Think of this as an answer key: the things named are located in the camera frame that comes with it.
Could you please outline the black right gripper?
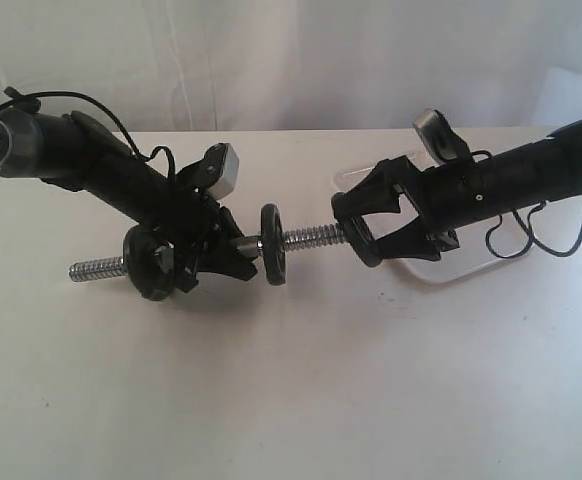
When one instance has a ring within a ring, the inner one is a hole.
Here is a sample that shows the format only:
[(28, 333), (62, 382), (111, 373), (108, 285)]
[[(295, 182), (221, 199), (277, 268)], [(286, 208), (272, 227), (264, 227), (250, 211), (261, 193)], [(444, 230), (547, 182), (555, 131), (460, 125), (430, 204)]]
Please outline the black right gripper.
[(336, 220), (378, 213), (400, 213), (400, 196), (407, 198), (417, 217), (375, 240), (383, 260), (439, 261), (441, 253), (457, 249), (456, 229), (471, 206), (469, 161), (455, 161), (420, 171), (408, 157), (385, 159), (352, 189), (331, 199)]

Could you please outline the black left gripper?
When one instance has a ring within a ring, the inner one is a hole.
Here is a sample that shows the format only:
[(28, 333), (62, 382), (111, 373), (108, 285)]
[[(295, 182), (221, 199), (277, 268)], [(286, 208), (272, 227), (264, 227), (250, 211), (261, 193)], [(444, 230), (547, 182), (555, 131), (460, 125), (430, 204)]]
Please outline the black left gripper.
[(251, 280), (258, 270), (254, 257), (244, 256), (236, 243), (245, 239), (230, 210), (206, 192), (177, 184), (173, 154), (164, 151), (168, 171), (162, 175), (148, 166), (146, 157), (140, 160), (155, 192), (142, 199), (156, 203), (138, 225), (156, 232), (167, 241), (175, 255), (175, 290), (189, 293), (198, 284), (198, 274), (206, 273)]

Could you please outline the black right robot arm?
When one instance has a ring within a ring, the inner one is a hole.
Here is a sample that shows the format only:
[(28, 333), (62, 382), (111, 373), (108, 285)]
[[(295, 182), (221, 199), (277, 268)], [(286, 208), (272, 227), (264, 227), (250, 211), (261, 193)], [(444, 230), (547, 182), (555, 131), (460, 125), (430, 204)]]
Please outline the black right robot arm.
[(438, 110), (424, 110), (413, 126), (435, 166), (421, 170), (405, 155), (385, 159), (331, 199), (369, 267), (395, 258), (438, 261), (458, 248), (461, 227), (582, 195), (582, 120), (496, 155), (471, 150)]

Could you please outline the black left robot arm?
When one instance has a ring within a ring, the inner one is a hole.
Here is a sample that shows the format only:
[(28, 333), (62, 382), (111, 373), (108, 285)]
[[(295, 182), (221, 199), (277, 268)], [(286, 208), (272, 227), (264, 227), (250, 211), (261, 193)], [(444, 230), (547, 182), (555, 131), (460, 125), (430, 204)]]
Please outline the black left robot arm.
[(74, 265), (71, 277), (120, 271), (149, 300), (191, 291), (200, 273), (241, 281), (256, 275), (253, 258), (236, 246), (243, 233), (220, 202), (234, 189), (238, 168), (233, 147), (217, 143), (200, 160), (161, 174), (82, 112), (0, 112), (1, 177), (86, 191), (136, 223), (124, 237), (121, 260), (103, 268)]

